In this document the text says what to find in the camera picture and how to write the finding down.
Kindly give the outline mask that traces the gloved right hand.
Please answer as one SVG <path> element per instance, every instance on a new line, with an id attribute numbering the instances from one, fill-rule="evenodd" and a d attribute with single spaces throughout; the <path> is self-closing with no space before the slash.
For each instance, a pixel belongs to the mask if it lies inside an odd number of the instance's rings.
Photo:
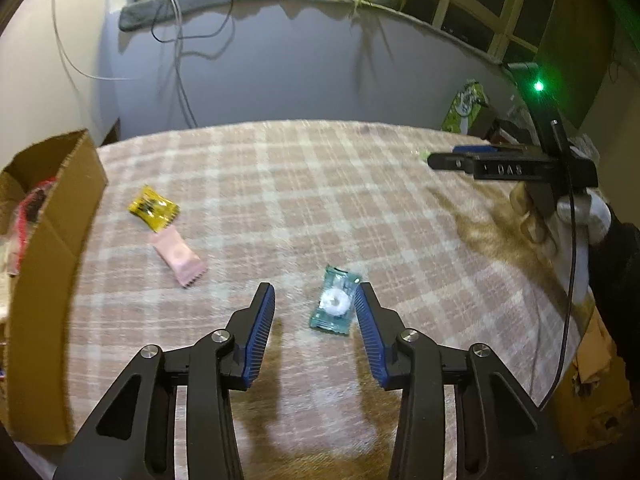
<path id="1" fill-rule="evenodd" d="M 612 226 L 612 212 L 593 190 L 561 197 L 555 212 L 542 218 L 527 192 L 525 183 L 518 182 L 510 194 L 510 203 L 520 217 L 521 231 L 551 264 L 556 278 L 574 304 L 582 304 L 587 296 L 589 271 L 588 249 L 605 239 Z"/>

